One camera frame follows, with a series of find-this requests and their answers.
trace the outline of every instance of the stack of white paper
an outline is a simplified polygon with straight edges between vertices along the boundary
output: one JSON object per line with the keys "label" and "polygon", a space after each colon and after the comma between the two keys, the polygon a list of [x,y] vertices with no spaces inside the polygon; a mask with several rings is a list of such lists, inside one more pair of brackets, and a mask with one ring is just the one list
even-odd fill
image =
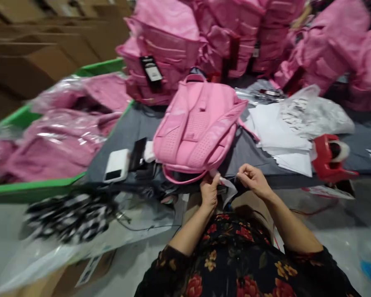
{"label": "stack of white paper", "polygon": [[245,124],[260,138],[257,147],[270,154],[279,167],[312,177],[309,155],[312,144],[297,136],[281,119],[280,105],[258,105],[249,111]]}

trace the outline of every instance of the green bin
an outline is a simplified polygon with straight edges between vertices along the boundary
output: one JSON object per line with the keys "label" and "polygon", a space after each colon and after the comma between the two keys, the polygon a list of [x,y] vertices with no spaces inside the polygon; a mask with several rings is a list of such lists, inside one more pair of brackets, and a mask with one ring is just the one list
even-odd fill
{"label": "green bin", "polygon": [[[77,70],[75,74],[79,76],[95,76],[121,71],[123,66],[123,59],[118,58],[84,66]],[[24,130],[41,116],[41,114],[32,113],[30,105],[25,105],[0,121],[0,125],[14,125]],[[63,195],[68,193],[71,185],[84,175],[85,173],[81,173],[78,176],[66,179],[0,185],[0,203],[33,203],[50,196]]]}

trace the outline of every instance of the floral dress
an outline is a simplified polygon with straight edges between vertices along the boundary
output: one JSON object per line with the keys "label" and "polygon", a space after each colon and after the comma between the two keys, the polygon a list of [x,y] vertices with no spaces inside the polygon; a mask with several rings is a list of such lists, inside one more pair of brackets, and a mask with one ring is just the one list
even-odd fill
{"label": "floral dress", "polygon": [[257,220],[219,214],[194,254],[166,246],[144,275],[139,296],[291,297],[360,296],[324,248],[302,254],[272,246]]}

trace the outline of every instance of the red tape dispenser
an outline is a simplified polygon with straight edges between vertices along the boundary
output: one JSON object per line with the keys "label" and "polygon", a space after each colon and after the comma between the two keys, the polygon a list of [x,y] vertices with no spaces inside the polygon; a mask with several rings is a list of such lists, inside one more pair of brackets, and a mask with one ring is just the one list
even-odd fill
{"label": "red tape dispenser", "polygon": [[[316,174],[319,179],[337,183],[345,179],[354,179],[359,174],[354,171],[345,170],[342,167],[341,152],[332,152],[330,144],[339,144],[339,138],[336,135],[324,134],[314,139],[317,157],[312,161]],[[345,154],[349,153],[349,147],[345,144]]]}

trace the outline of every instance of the black and white checkered fabric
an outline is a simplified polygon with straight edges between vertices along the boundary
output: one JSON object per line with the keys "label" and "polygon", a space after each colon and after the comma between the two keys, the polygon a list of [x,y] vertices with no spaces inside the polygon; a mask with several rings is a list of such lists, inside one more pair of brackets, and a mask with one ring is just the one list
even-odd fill
{"label": "black and white checkered fabric", "polygon": [[63,243],[91,241],[108,229],[118,205],[106,195],[75,193],[31,204],[24,221],[37,238],[57,236]]}

